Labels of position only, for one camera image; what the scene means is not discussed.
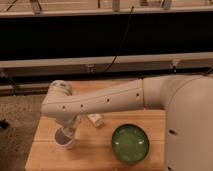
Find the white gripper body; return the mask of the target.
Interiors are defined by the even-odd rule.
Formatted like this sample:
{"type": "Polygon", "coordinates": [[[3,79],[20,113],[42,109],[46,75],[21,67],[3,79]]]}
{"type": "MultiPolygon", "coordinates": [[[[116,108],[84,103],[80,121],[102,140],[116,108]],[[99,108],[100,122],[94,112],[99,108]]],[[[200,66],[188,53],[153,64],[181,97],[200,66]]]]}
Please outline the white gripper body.
{"type": "Polygon", "coordinates": [[[81,118],[79,116],[74,116],[68,123],[66,123],[62,127],[63,133],[67,137],[72,137],[75,134],[75,131],[78,125],[80,124],[80,122],[81,122],[81,118]]]}

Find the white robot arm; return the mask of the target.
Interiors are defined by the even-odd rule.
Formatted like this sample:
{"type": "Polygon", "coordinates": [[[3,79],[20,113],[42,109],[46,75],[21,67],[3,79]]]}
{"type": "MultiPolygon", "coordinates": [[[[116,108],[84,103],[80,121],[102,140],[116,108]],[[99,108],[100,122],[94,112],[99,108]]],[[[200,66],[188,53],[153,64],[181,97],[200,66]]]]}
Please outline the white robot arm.
{"type": "Polygon", "coordinates": [[[164,171],[213,171],[213,78],[168,75],[74,95],[50,84],[41,112],[69,128],[79,115],[161,109],[166,113],[164,171]]]}

